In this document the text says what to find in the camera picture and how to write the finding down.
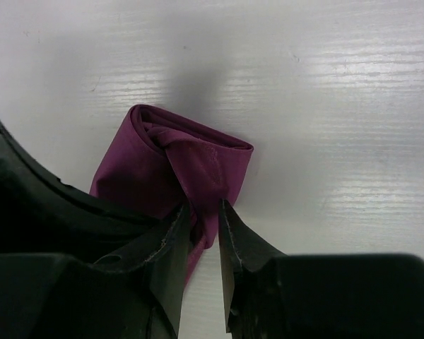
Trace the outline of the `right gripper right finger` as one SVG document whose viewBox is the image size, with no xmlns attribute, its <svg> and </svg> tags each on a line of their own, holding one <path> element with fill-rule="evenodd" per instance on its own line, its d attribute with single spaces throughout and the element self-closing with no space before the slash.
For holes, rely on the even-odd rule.
<svg viewBox="0 0 424 339">
<path fill-rule="evenodd" d="M 227 201 L 218 212 L 226 331 L 234 338 L 424 338 L 424 260 L 287 255 Z"/>
</svg>

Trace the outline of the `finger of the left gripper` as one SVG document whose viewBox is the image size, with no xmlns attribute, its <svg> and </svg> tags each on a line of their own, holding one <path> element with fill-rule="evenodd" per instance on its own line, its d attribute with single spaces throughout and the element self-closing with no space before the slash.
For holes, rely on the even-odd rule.
<svg viewBox="0 0 424 339">
<path fill-rule="evenodd" d="M 63 184 L 0 121 L 0 254 L 61 252 L 93 263 L 158 224 Z"/>
</svg>

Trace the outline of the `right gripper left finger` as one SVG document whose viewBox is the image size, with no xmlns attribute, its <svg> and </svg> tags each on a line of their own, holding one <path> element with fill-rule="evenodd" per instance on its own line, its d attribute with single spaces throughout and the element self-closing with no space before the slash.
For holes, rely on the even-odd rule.
<svg viewBox="0 0 424 339">
<path fill-rule="evenodd" d="M 190 211 L 95 263 L 67 254 L 0 254 L 0 338 L 176 338 Z"/>
</svg>

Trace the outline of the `purple cloth napkin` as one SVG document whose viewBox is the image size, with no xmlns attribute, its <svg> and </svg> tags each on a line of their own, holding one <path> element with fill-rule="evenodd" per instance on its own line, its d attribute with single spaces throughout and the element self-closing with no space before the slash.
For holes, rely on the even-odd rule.
<svg viewBox="0 0 424 339">
<path fill-rule="evenodd" d="M 127 112 L 97 168 L 90 195 L 153 218 L 188 203 L 188 281 L 218 234 L 222 200 L 235 204 L 253 145 L 151 105 Z"/>
</svg>

